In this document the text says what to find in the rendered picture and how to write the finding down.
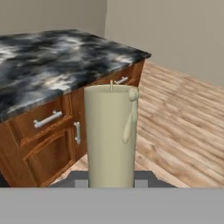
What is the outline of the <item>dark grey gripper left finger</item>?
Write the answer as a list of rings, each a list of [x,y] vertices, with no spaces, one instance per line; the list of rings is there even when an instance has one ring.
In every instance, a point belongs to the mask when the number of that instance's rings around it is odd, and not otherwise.
[[[58,188],[88,188],[88,186],[88,171],[71,171],[65,179],[51,184],[51,187]]]

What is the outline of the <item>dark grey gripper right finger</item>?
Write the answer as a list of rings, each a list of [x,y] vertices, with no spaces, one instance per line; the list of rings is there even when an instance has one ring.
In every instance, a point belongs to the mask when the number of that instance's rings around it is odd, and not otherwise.
[[[173,185],[160,180],[152,171],[135,171],[134,173],[134,187],[135,188],[167,188]]]

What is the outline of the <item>cream pillar candle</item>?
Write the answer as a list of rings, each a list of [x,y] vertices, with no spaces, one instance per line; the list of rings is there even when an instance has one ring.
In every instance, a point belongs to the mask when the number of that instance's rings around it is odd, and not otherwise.
[[[91,187],[134,185],[138,98],[137,87],[113,82],[84,89]]]

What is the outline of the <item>wooden cabinet door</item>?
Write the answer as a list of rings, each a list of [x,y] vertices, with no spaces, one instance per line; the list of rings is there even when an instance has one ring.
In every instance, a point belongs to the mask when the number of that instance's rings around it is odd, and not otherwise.
[[[24,158],[37,186],[48,186],[74,161],[74,129],[63,129],[39,143]]]
[[[87,153],[86,146],[86,122],[83,109],[76,109],[74,112],[74,155],[78,161]]]

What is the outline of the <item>wooden drawer front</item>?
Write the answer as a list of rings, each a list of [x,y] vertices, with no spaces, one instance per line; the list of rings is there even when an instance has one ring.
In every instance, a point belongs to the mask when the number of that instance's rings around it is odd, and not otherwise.
[[[137,87],[139,85],[141,74],[144,68],[144,61],[137,62],[136,64],[124,68],[121,71],[112,73],[97,81],[98,84],[109,84],[111,81],[119,81],[123,76],[129,77],[127,81],[120,85],[131,85]]]
[[[12,118],[9,125],[19,145],[23,146],[55,129],[72,114],[71,95],[66,94]]]

